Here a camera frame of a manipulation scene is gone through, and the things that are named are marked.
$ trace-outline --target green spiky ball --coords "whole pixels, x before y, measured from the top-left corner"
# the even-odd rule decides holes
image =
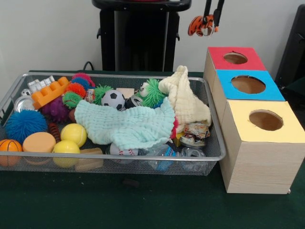
[[[80,102],[81,97],[73,92],[67,92],[62,98],[63,104],[65,104],[69,109],[73,109]]]
[[[137,95],[140,96],[143,99],[142,105],[147,106],[150,108],[155,107],[162,99],[166,97],[165,94],[163,94],[159,90],[159,81],[156,79],[149,79],[147,80],[148,86],[147,91],[148,95],[146,97],[142,97],[140,93]]]
[[[94,103],[97,104],[97,105],[101,105],[101,100],[103,98],[103,96],[105,95],[105,93],[109,90],[113,90],[112,87],[110,86],[101,86],[99,84],[99,86],[97,86],[95,89],[94,89],[94,95],[95,95],[95,98],[94,98]]]

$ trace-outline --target red box top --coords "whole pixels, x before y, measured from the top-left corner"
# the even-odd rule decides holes
[[[254,48],[209,47],[208,50],[217,70],[266,71]]]

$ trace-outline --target orange basketball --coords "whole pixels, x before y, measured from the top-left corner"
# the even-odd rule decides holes
[[[22,151],[22,146],[15,140],[5,139],[0,141],[0,151]],[[0,156],[0,166],[14,166],[21,156]]]

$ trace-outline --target round hole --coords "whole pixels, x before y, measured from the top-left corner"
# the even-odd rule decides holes
[[[244,55],[242,55],[241,53],[238,53],[238,52],[227,53],[226,55],[224,55],[224,59],[227,62],[233,63],[233,64],[243,64],[243,63],[248,62],[247,57],[245,57]]]
[[[247,94],[258,94],[266,89],[266,85],[249,75],[239,75],[231,80],[233,86],[240,92]]]
[[[267,110],[252,111],[250,122],[263,130],[274,131],[282,128],[283,120],[276,113]]]

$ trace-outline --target wooden box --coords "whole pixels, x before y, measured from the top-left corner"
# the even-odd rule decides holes
[[[222,124],[227,99],[285,101],[267,71],[217,70],[212,96]]]
[[[305,131],[288,102],[228,100],[222,131],[228,193],[288,192],[305,157]]]
[[[265,71],[266,68],[254,48],[209,47],[206,54],[203,76],[208,81],[211,92],[213,92],[216,70]]]

